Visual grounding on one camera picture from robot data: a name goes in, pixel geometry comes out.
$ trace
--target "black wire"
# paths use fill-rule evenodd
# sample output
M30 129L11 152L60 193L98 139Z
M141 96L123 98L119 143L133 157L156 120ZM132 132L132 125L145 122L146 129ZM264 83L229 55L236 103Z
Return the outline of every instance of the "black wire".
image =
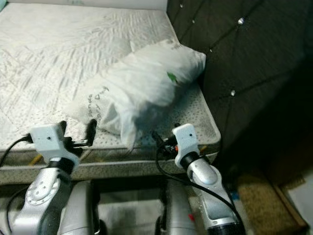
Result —
M28 186L25 187L25 188L22 188L20 189L19 191L15 192L9 199L8 201L8 204L6 205L6 223L7 223L7 226L9 228L9 231L12 232L12 228L11 228L11 224L10 224L10 220L9 220L9 211L10 211L10 207L11 207L11 204L13 202L13 200L19 196L22 192L26 191L28 189Z
M10 147L7 148L7 150L5 151L3 157L0 160L0 167L2 166L5 158L9 154L10 150L14 147L14 145L16 145L17 143L22 142L22 141L27 141L27 138L24 136L24 137L20 138L19 140L15 141L13 144L10 145Z
M176 180L176 181L178 181L178 182L181 182L181 183L184 184L184 185L188 185L188 186L192 186L192 187L195 187L195 188L197 188L197 189L200 189L200 190L202 190L202 191L204 191L204 192L206 192L206 193L212 195L213 197L219 199L219 200L222 201L225 205L227 205L229 208L231 208L231 210L235 213L235 215L236 215L236 217L237 217L237 219L238 219L238 221L239 221L239 224L242 226L243 229L245 229L244 223L243 223L243 221L242 221L242 219L241 219L241 217L240 217L238 211L236 210L236 208L235 208L231 203L229 203L229 202L226 201L224 198L222 198L221 196L219 196L219 195L216 194L215 192L213 192L213 191L211 191L211 190L209 190L209 189L207 189L207 188L205 188L205 187L202 187L202 186L200 186L200 185L197 185L197 184L195 184L195 183L193 183L193 182L191 182L191 181L186 181L186 180L180 179L180 178L178 178L178 177L176 177L176 176L174 176L174 175L172 175L172 174L166 172L165 170L163 170L163 169L161 168L160 164L158 163L158 155L159 155L159 150L160 150L161 148L162 148L162 146L161 146L160 148L158 148L157 151L156 151L156 167L158 168L158 170L159 170L163 175L165 175L165 176L167 176L168 178L171 178L171 179L173 179L173 180Z

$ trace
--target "mattress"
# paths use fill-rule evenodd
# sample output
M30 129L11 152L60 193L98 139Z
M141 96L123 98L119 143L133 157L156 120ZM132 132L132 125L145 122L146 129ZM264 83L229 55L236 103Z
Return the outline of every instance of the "mattress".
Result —
M177 40L162 11L9 3L0 13L0 151L32 126L62 120L66 136L83 139L85 125L62 112L83 83L130 52L169 38ZM168 137L177 122L194 124L201 145L220 141L197 84L156 130ZM132 154L145 149L146 155L154 145L146 136ZM102 150L96 157L129 154L118 135L104 130L97 130L92 148ZM12 151L33 149L19 143Z

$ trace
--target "white pillow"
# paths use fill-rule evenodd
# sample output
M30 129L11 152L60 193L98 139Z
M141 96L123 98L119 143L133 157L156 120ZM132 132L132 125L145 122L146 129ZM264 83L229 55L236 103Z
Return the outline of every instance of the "white pillow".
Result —
M153 130L204 70L205 54L172 40L130 53L88 80L65 112L120 134L129 149Z

